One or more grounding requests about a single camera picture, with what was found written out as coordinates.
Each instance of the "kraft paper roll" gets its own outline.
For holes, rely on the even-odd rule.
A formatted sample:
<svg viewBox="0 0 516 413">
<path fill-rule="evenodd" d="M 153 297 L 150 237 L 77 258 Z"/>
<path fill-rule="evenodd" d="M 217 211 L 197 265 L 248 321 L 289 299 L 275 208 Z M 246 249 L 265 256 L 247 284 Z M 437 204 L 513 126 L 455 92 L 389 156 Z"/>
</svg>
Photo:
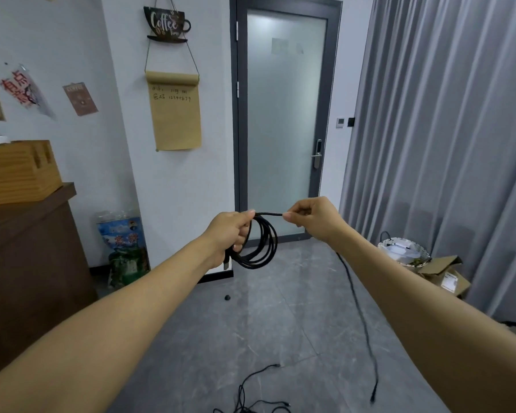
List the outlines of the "kraft paper roll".
<svg viewBox="0 0 516 413">
<path fill-rule="evenodd" d="M 171 85 L 198 85 L 199 76 L 196 74 L 174 74 L 157 71 L 145 71 L 145 78 L 149 83 Z"/>
<path fill-rule="evenodd" d="M 201 145 L 199 76 L 145 71 L 157 151 Z"/>
</svg>

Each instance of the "door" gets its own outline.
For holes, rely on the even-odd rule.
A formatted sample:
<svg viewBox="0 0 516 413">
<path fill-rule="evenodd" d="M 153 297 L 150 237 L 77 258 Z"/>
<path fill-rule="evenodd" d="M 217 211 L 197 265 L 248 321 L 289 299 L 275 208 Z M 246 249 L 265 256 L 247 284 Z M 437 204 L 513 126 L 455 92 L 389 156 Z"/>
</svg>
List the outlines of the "door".
<svg viewBox="0 0 516 413">
<path fill-rule="evenodd" d="M 342 4 L 234 1 L 235 206 L 282 213 L 319 194 Z M 267 218 L 280 242 L 310 237 Z"/>
</svg>

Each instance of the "hand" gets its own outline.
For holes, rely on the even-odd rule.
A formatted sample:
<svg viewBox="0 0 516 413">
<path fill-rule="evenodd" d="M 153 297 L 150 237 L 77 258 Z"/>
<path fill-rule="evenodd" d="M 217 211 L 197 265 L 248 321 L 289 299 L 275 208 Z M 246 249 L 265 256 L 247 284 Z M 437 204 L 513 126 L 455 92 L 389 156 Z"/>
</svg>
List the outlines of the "hand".
<svg viewBox="0 0 516 413">
<path fill-rule="evenodd" d="M 213 267 L 219 266 L 227 248 L 233 246 L 235 252 L 240 252 L 249 233 L 249 226 L 256 212 L 248 210 L 243 213 L 232 211 L 223 212 L 212 219 L 205 233 L 202 234 L 213 246 Z"/>
<path fill-rule="evenodd" d="M 326 197 L 298 201 L 288 212 L 283 213 L 283 219 L 298 227 L 305 227 L 310 235 L 327 243 L 346 225 L 336 207 Z"/>
</svg>

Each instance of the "white wall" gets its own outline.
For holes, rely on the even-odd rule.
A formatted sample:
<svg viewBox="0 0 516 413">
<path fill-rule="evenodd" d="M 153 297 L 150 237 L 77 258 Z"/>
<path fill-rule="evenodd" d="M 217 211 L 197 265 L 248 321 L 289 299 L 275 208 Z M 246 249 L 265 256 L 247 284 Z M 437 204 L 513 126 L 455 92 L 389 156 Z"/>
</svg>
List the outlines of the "white wall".
<svg viewBox="0 0 516 413">
<path fill-rule="evenodd" d="M 202 146 L 155 151 L 144 78 L 150 29 L 143 6 L 155 0 L 102 0 L 124 127 L 151 266 L 203 232 L 220 211 L 234 209 L 229 0 L 175 0 L 201 75 Z M 158 0 L 158 7 L 171 8 Z M 151 43 L 148 70 L 193 73 L 184 44 Z"/>
<path fill-rule="evenodd" d="M 329 128 L 320 195 L 340 205 L 344 171 L 350 146 L 351 128 L 336 128 L 337 117 L 354 117 L 359 79 L 369 28 L 373 0 L 342 0 L 342 17 L 338 36 L 335 82 L 332 89 Z"/>
<path fill-rule="evenodd" d="M 23 63 L 57 121 L 25 110 L 0 88 L 11 140 L 49 139 L 90 266 L 107 263 L 108 250 L 91 217 L 101 210 L 138 206 L 100 0 L 0 0 L 0 78 Z M 77 117 L 62 86 L 84 82 L 99 113 Z"/>
</svg>

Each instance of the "tangled cables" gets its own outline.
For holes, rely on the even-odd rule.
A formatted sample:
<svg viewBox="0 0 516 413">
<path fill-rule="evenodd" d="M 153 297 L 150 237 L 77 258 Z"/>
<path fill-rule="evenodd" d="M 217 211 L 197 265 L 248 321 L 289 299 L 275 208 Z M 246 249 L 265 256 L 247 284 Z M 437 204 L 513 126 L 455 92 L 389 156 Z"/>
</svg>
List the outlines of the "tangled cables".
<svg viewBox="0 0 516 413">
<path fill-rule="evenodd" d="M 233 248 L 229 248 L 226 250 L 226 258 L 224 260 L 225 263 L 229 262 L 229 258 L 231 257 L 231 259 L 233 259 L 235 262 L 237 262 L 239 265 L 241 265 L 244 268 L 258 269 L 258 268 L 262 268 L 263 266 L 266 266 L 267 264 L 269 264 L 271 262 L 271 260 L 275 256 L 275 252 L 277 251 L 278 238 L 277 238 L 277 233 L 276 233 L 275 229 L 273 228 L 272 224 L 268 220 L 266 220 L 263 216 L 282 216 L 282 214 L 281 213 L 256 213 L 256 215 L 254 216 L 254 220 L 258 223 L 258 226 L 260 227 L 260 240 L 258 242 L 257 248 L 247 255 L 241 255 L 240 252 L 237 253 L 233 250 Z M 245 245 L 247 244 L 247 242 L 249 240 L 251 227 L 252 227 L 252 223 L 249 226 L 249 232 L 247 234 L 245 242 L 243 243 L 243 248 L 245 247 Z M 264 249 L 266 250 L 266 253 L 262 256 L 259 256 L 260 253 Z M 361 306 L 359 305 L 358 297 L 355 293 L 354 282 L 351 277 L 350 270 L 348 269 L 348 266 L 346 265 L 346 263 L 344 262 L 342 257 L 338 253 L 336 253 L 336 255 L 337 255 L 338 259 L 340 259 L 340 262 L 342 262 L 342 265 L 344 265 L 344 269 L 346 270 L 346 275 L 348 277 L 348 281 L 350 282 L 351 295 L 354 298 L 355 307 L 358 311 L 359 318 L 361 319 L 361 323 L 363 325 L 363 330 L 364 330 L 364 334 L 365 334 L 365 343 L 367 345 L 367 351 L 369 353 L 369 358 L 372 361 L 374 372 L 375 372 L 375 386 L 372 389 L 371 398 L 369 400 L 370 403 L 373 404 L 376 400 L 376 389 L 378 387 L 378 362 L 376 360 L 375 354 L 372 352 L 371 342 L 370 342 L 370 338 L 369 338 L 369 329 L 367 327 L 367 322 L 365 321 L 365 316 L 363 314 L 363 311 L 361 310 Z M 248 377 L 246 377 L 243 380 L 243 382 L 239 386 L 238 399 L 237 399 L 237 403 L 235 405 L 235 410 L 233 413 L 253 413 L 253 410 L 251 410 L 251 409 L 258 403 L 277 404 L 278 406 L 276 406 L 272 410 L 272 413 L 275 412 L 276 410 L 284 410 L 284 411 L 288 411 L 290 413 L 290 410 L 289 410 L 290 404 L 287 402 L 267 402 L 265 400 L 258 400 L 255 403 L 253 403 L 252 405 L 250 405 L 249 407 L 245 406 L 245 389 L 244 389 L 245 382 L 253 375 L 259 374 L 259 373 L 267 370 L 268 368 L 272 368 L 272 367 L 280 368 L 281 365 L 280 364 L 268 365 L 266 368 L 263 368 L 256 372 L 253 372 L 251 375 L 249 375 Z M 217 412 L 224 413 L 220 409 L 213 410 L 213 413 L 217 413 Z"/>
</svg>

